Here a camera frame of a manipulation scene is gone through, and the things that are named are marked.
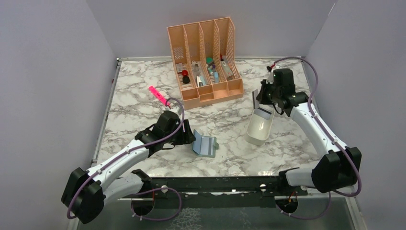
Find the green card holder wallet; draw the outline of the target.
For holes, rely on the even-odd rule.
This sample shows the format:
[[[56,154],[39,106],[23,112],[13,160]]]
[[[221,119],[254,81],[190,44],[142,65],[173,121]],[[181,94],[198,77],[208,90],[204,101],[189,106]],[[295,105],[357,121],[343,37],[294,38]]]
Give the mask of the green card holder wallet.
[[[204,136],[197,130],[193,131],[196,140],[192,143],[192,151],[200,157],[214,158],[219,149],[216,137]]]

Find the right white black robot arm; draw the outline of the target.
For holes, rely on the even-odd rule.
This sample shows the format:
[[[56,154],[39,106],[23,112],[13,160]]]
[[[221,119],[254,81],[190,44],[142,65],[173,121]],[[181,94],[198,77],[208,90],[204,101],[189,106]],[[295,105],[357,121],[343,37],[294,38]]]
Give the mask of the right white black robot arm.
[[[279,172],[277,191],[288,195],[296,186],[315,188],[321,193],[337,191],[358,182],[362,154],[340,140],[315,111],[309,96],[297,92],[291,69],[271,70],[261,81],[256,99],[260,104],[280,108],[303,130],[321,157],[314,168],[293,168]]]

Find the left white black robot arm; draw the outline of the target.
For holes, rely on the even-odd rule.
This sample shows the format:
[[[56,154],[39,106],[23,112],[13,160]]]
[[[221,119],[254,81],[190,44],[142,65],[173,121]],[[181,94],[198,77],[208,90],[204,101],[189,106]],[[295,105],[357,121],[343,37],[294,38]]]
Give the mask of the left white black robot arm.
[[[163,112],[156,123],[138,132],[127,146],[103,163],[72,171],[61,197],[68,208],[67,218],[89,223],[108,202],[131,194],[131,188],[140,197],[148,195],[151,185],[146,174],[127,177],[122,174],[163,150],[165,144],[187,145],[195,140],[189,120],[172,111]]]

